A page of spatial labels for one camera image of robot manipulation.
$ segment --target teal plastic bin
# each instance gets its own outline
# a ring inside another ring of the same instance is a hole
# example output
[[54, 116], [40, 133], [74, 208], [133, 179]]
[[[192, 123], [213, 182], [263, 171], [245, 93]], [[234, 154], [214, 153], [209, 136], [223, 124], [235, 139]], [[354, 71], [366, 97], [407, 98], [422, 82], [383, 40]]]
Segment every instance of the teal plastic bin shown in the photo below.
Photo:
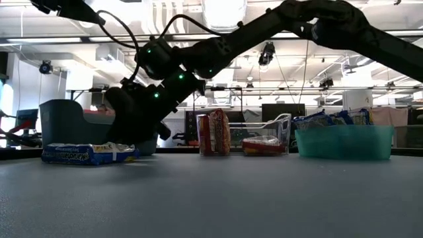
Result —
[[383, 160], [391, 156], [392, 126], [328, 126], [296, 130], [302, 157]]

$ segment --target robotic arm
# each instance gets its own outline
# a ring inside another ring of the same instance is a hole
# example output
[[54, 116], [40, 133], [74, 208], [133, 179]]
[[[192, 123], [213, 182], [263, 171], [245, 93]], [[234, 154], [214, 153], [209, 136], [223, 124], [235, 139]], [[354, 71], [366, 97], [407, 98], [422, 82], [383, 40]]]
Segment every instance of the robotic arm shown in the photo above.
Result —
[[[310, 20], [318, 18], [316, 24]], [[281, 31], [327, 48], [353, 50], [396, 71], [423, 82], [423, 49], [372, 27], [364, 14], [345, 1], [286, 0], [275, 9], [229, 34], [202, 40], [192, 47], [171, 48], [164, 37], [151, 37], [135, 60], [155, 80], [157, 87], [142, 87], [129, 79], [122, 88], [111, 88], [106, 97], [116, 111], [109, 140], [137, 143], [162, 131], [160, 121], [194, 91], [204, 93], [210, 79], [239, 54]]]

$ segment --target gray table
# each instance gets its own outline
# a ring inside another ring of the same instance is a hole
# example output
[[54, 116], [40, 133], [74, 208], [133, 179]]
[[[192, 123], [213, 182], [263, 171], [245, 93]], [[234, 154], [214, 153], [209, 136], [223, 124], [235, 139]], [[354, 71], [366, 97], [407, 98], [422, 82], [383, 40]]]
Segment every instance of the gray table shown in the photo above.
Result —
[[0, 162], [0, 237], [423, 237], [423, 159]]

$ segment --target gray plastic bin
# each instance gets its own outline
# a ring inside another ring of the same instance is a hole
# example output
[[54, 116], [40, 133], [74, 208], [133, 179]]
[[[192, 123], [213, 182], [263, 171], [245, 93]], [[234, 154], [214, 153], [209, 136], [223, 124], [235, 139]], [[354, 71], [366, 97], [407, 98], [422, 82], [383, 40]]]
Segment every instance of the gray plastic bin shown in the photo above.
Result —
[[[73, 100], [54, 99], [40, 105], [43, 145], [51, 143], [104, 143], [114, 116], [85, 114]], [[157, 134], [150, 141], [136, 145], [142, 155], [156, 151]]]

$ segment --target table surface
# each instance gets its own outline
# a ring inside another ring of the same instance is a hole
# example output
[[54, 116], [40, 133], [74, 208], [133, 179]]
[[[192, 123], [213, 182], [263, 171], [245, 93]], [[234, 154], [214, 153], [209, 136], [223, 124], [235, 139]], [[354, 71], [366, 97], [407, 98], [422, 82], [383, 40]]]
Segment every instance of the table surface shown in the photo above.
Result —
[[423, 237], [423, 158], [0, 162], [0, 237]]

